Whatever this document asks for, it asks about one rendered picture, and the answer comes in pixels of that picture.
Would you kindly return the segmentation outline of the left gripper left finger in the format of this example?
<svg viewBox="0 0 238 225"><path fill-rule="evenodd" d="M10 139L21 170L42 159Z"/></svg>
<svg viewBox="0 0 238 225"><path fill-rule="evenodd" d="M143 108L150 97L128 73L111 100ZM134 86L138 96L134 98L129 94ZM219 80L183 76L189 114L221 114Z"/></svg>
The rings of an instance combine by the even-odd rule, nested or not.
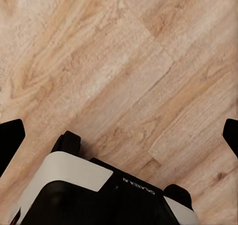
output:
<svg viewBox="0 0 238 225"><path fill-rule="evenodd" d="M25 138L21 119L0 124L0 177Z"/></svg>

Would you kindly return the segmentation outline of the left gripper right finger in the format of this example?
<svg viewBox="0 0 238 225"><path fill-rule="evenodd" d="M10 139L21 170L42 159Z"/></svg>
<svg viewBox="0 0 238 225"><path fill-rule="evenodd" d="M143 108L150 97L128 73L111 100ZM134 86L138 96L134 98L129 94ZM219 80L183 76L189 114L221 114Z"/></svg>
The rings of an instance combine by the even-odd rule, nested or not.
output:
<svg viewBox="0 0 238 225"><path fill-rule="evenodd" d="M238 120L226 120L223 137L238 158Z"/></svg>

